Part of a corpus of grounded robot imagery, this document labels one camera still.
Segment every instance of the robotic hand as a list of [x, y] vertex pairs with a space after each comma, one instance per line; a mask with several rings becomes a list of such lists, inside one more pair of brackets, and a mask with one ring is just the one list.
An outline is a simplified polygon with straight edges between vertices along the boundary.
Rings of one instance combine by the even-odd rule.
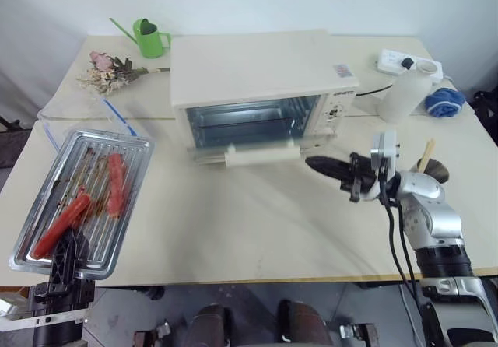
[[341, 190], [351, 194], [352, 202], [380, 199], [390, 219], [391, 251], [408, 285], [392, 242], [391, 206], [399, 208], [400, 229], [415, 250], [423, 277], [420, 287], [430, 298], [420, 306], [413, 286], [411, 293], [419, 307], [428, 346], [498, 346], [498, 324], [480, 278], [472, 273], [460, 217], [445, 202], [444, 189], [437, 180], [424, 173], [396, 172], [397, 148], [395, 132], [388, 131], [376, 137], [370, 159], [353, 152], [350, 163], [324, 156], [308, 157], [306, 163], [340, 180]]

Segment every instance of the sausage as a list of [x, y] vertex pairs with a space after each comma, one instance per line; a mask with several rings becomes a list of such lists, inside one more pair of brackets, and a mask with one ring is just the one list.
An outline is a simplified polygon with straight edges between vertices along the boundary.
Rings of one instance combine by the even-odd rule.
[[107, 157], [107, 170], [109, 171], [110, 185], [107, 213], [110, 217], [117, 218], [123, 205], [123, 185], [125, 183], [125, 168], [120, 154], [110, 154]]
[[64, 232], [75, 222], [78, 216], [85, 211], [90, 202], [90, 196], [87, 193], [81, 192], [68, 207], [62, 211], [61, 215], [55, 220], [55, 223], [53, 223], [50, 229], [41, 237], [31, 256], [38, 260], [52, 251], [59, 238], [61, 238]]

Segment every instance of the oven label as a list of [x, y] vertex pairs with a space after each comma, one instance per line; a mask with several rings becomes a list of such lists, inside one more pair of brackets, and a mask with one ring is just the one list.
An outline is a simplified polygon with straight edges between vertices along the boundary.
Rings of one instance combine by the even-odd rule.
[[343, 79], [345, 77], [352, 77], [352, 73], [347, 65], [334, 65], [337, 75]]

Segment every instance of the baking tray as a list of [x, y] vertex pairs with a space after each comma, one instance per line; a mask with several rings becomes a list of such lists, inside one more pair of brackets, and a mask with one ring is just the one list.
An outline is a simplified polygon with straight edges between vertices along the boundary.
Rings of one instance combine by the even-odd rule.
[[[51, 259], [35, 260], [30, 253], [84, 186], [92, 205], [75, 231], [79, 243], [76, 275], [85, 279], [109, 277], [116, 266], [153, 147], [146, 138], [106, 131], [69, 134], [31, 207], [9, 259], [10, 267], [23, 272], [50, 273]], [[107, 214], [107, 156], [113, 152], [121, 154], [126, 169], [124, 207], [119, 218]]]

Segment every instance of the blue cloth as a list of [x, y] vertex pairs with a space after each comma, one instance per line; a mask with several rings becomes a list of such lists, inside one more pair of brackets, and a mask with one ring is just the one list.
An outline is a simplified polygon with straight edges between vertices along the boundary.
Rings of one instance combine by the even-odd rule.
[[427, 113], [435, 117], [453, 117], [461, 111], [465, 103], [463, 93], [453, 89], [441, 88], [426, 98]]

